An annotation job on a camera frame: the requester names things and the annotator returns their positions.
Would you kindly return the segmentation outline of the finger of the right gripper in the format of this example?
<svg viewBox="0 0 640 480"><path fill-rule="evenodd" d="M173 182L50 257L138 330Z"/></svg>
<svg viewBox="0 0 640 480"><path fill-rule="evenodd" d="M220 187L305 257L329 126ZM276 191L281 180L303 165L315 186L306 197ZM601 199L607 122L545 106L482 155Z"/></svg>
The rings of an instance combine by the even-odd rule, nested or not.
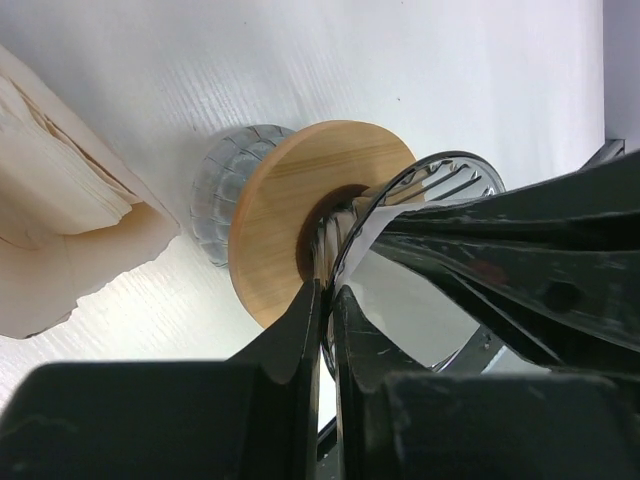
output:
<svg viewBox="0 0 640 480"><path fill-rule="evenodd" d="M522 358L639 371L639 156L388 227L422 273Z"/></svg>

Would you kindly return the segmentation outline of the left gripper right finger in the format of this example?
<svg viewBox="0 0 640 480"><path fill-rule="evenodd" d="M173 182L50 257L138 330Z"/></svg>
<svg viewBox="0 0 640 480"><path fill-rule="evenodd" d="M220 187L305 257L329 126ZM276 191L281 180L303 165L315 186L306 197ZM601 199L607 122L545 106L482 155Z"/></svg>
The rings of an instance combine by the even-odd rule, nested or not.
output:
<svg viewBox="0 0 640 480"><path fill-rule="evenodd" d="M429 373L364 314L351 289L341 289L333 302L338 385L364 393L375 391L395 373Z"/></svg>

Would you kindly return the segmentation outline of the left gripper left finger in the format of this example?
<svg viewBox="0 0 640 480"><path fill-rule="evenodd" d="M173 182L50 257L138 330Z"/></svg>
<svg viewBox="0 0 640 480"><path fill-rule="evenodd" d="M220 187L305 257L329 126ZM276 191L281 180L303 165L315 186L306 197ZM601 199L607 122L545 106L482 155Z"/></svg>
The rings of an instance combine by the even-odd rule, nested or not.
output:
<svg viewBox="0 0 640 480"><path fill-rule="evenodd" d="M321 322L322 287L309 280L285 313L227 362L257 366L274 383L289 384L299 372L317 366Z"/></svg>

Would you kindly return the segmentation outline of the grey glass server carafe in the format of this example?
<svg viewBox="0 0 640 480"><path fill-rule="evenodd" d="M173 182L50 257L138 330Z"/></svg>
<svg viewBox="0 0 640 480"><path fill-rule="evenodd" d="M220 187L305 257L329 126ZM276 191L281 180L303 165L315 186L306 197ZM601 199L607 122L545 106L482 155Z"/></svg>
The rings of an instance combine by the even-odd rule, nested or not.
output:
<svg viewBox="0 0 640 480"><path fill-rule="evenodd" d="M273 124L239 127L217 138L191 187L195 241L217 267L228 265L231 223L245 184L265 157L294 131Z"/></svg>

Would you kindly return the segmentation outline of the orange filter box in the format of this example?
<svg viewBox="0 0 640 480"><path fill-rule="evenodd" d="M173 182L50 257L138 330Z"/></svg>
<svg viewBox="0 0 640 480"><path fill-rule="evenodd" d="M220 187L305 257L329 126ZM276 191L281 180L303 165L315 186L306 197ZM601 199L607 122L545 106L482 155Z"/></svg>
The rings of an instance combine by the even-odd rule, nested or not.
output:
<svg viewBox="0 0 640 480"><path fill-rule="evenodd" d="M178 233L147 186L1 51L1 333L38 335Z"/></svg>

